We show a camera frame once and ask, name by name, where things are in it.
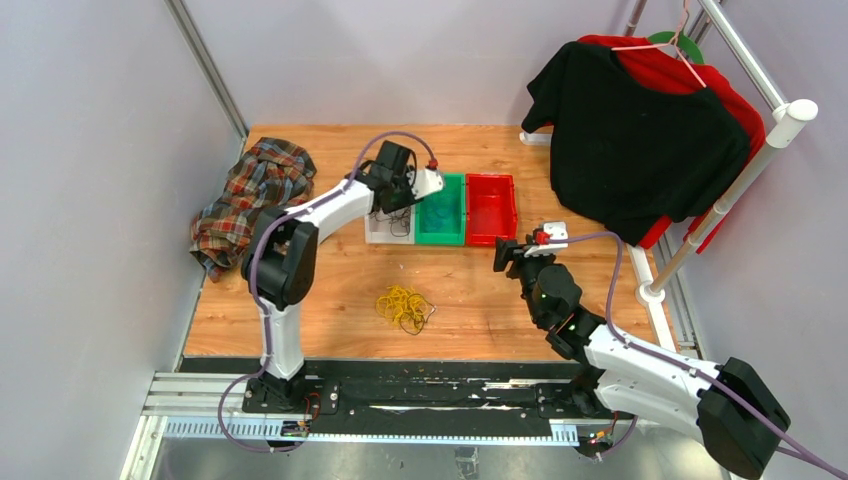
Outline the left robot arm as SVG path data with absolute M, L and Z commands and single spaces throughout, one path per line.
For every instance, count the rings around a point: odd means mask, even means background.
M 309 397 L 300 322 L 319 245 L 357 218 L 406 209 L 443 187 L 436 158 L 418 165 L 414 151 L 384 141 L 374 160 L 358 159 L 326 193 L 297 207 L 259 214 L 241 267 L 262 325 L 260 370 L 248 382 L 253 400 L 293 413 Z

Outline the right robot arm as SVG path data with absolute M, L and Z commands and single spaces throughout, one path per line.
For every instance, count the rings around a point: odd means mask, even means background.
M 574 408 L 632 414 L 701 443 L 725 470 L 759 479 L 791 420 L 747 362 L 687 357 L 623 333 L 581 304 L 582 291 L 557 262 L 556 243 L 495 241 L 493 269 L 516 279 L 534 325 L 551 349 L 584 368 L 571 390 Z

